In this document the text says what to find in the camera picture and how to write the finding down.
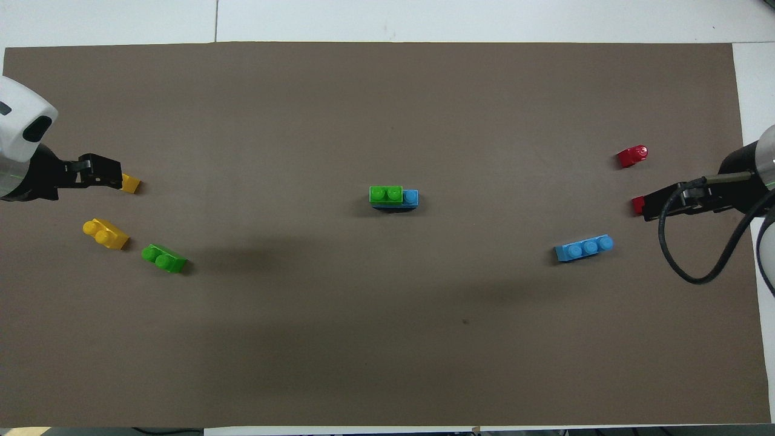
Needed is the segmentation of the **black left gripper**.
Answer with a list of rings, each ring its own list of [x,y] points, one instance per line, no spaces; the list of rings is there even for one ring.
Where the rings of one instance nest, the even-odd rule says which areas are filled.
[[[94,153],[83,154],[78,161],[61,160],[46,145],[39,144],[28,161],[27,174],[10,193],[2,195],[6,202],[27,202],[36,199],[58,200],[58,189],[72,187],[78,178],[92,177],[91,186],[113,190],[124,188],[119,161]]]

